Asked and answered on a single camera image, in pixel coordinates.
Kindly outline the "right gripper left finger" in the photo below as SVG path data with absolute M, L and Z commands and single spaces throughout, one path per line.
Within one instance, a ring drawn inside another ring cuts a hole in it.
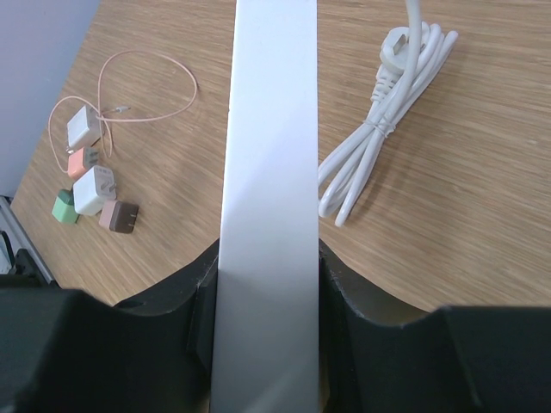
M 204 412 L 219 247 L 117 305 L 80 290 L 1 291 L 4 412 Z

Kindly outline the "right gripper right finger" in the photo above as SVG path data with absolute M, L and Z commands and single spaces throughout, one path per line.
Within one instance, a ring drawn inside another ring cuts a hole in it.
M 319 247 L 328 412 L 547 412 L 550 310 L 421 311 Z

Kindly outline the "white green power strip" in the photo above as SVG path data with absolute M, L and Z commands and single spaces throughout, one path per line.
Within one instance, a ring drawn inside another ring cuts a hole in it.
M 236 4 L 210 409 L 319 410 L 317 4 Z

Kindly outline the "green usb charger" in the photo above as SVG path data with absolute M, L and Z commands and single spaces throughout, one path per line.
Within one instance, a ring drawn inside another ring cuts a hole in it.
M 60 189 L 52 209 L 52 216 L 62 224 L 76 224 L 79 214 L 75 210 L 74 195 L 69 189 Z

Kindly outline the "pink plug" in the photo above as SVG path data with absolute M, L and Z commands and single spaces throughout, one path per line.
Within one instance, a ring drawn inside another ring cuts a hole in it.
M 102 208 L 99 225 L 121 234 L 130 234 L 135 227 L 139 206 L 121 200 L 107 200 Z

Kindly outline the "white charger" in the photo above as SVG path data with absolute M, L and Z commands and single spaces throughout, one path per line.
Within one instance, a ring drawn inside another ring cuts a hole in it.
M 66 129 L 68 153 L 93 146 L 102 137 L 100 121 L 90 105 L 82 106 L 67 122 Z
M 74 207 L 80 215 L 99 213 L 107 200 L 116 199 L 116 183 L 110 168 L 95 165 L 81 176 L 72 187 Z

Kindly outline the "pink usb charger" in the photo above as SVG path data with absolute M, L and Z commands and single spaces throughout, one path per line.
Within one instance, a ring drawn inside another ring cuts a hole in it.
M 68 157 L 67 174 L 73 180 L 80 179 L 88 170 L 98 164 L 99 150 L 82 147 Z

